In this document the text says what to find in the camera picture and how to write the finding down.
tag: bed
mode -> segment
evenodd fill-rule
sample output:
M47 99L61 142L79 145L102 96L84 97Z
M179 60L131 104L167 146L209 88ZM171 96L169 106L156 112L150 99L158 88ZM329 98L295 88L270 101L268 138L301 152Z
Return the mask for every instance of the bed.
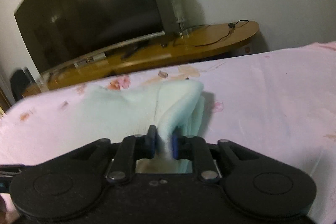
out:
M39 164L82 144L62 112L90 86L133 89L160 81L204 84L200 135L230 139L302 169L318 193L309 216L336 220L336 42L109 77L31 96L0 121L0 164Z

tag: television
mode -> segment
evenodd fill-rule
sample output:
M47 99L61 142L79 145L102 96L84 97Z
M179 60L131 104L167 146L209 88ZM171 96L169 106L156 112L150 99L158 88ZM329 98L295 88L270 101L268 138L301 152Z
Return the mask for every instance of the television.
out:
M23 0L14 15L40 73L164 35L155 0Z

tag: tv stand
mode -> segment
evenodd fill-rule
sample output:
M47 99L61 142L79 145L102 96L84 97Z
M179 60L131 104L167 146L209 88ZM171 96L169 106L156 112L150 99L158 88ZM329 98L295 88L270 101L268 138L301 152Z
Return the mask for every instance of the tv stand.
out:
M126 51L125 54L122 55L120 59L125 60L131 57L133 54L135 54L140 49L145 48L148 45L148 43L149 43L149 40L137 42L134 46L132 46L132 48Z
M255 21L240 22L229 32L227 23L201 27L187 38L165 35L150 41L139 42L132 50L120 49L106 59L80 68L68 68L52 76L43 86L30 85L23 96L35 95L87 81L98 80L112 75L205 61L209 58L223 58L223 54L245 46L259 31Z

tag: black chair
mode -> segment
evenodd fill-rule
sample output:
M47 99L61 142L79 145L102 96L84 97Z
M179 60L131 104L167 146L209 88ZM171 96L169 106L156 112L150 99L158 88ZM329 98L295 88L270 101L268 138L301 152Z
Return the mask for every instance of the black chair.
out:
M26 90L29 84L30 81L23 70L18 69L13 73L10 79L10 86L16 102L23 99L22 93Z

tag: tv screen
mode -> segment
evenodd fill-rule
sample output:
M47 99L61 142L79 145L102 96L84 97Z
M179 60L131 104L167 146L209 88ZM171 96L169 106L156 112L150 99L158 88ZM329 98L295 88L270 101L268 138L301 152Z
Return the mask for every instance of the tv screen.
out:
M163 32L155 0L24 0L15 18L40 73L92 51Z

